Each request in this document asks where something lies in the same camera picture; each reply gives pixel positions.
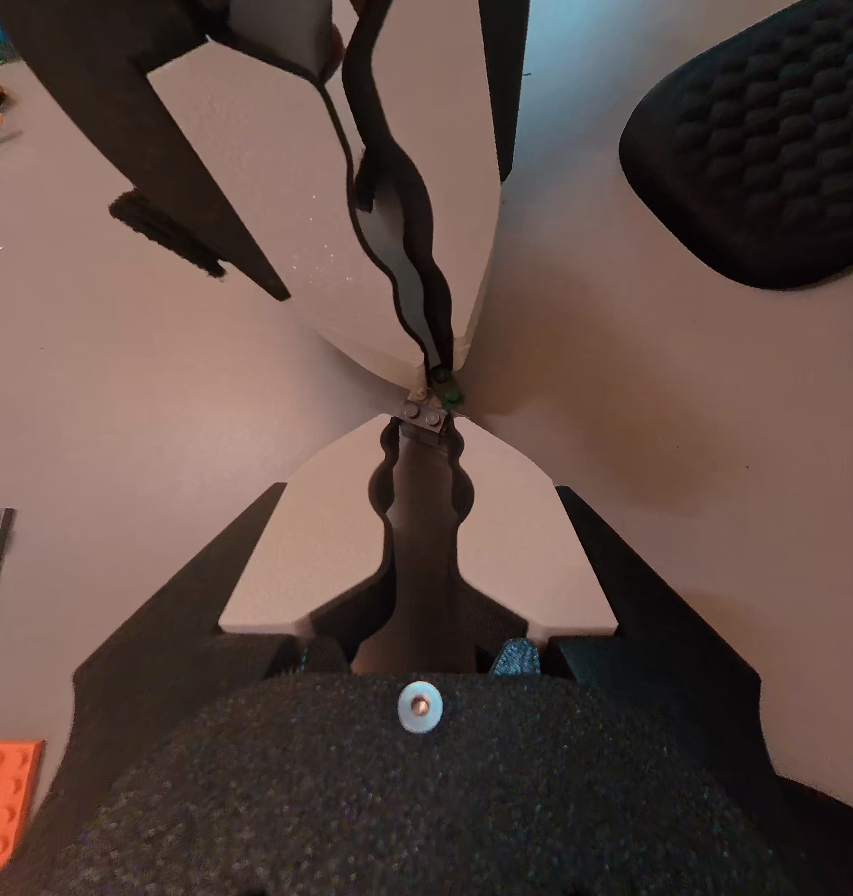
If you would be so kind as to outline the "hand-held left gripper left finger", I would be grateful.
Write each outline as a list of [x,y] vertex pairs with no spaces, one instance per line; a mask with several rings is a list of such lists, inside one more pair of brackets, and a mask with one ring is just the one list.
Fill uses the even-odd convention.
[[226,633],[330,637],[346,657],[390,619],[399,422],[380,414],[288,480],[219,617]]

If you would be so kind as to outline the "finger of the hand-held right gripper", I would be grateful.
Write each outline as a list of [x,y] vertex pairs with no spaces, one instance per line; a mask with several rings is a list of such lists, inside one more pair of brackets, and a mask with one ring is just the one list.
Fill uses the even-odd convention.
[[295,317],[371,373],[413,391],[423,348],[397,283],[349,201],[351,153],[312,81],[209,40],[148,75],[285,285]]
[[479,3],[365,2],[342,74],[365,147],[398,196],[437,363],[459,371],[501,204]]

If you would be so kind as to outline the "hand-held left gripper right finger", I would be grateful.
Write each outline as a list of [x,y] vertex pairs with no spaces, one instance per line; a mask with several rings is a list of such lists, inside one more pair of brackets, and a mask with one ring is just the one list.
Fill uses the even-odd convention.
[[477,649],[612,636],[619,623],[555,483],[471,420],[451,435],[452,613]]

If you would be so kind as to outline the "light grey square brick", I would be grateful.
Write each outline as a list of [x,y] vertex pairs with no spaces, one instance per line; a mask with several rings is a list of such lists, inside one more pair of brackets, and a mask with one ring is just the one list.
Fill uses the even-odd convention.
[[441,398],[429,386],[411,390],[399,411],[401,420],[434,434],[443,431],[448,414]]

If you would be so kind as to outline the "grey desk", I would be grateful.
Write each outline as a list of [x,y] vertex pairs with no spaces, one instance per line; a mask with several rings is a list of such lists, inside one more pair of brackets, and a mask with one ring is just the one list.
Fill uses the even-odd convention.
[[[776,294],[626,183],[667,73],[787,2],[533,2],[469,415],[595,508],[758,671],[778,770],[853,804],[853,274]],[[126,182],[23,65],[0,144],[0,738],[276,481],[397,391],[241,275],[112,220]]]

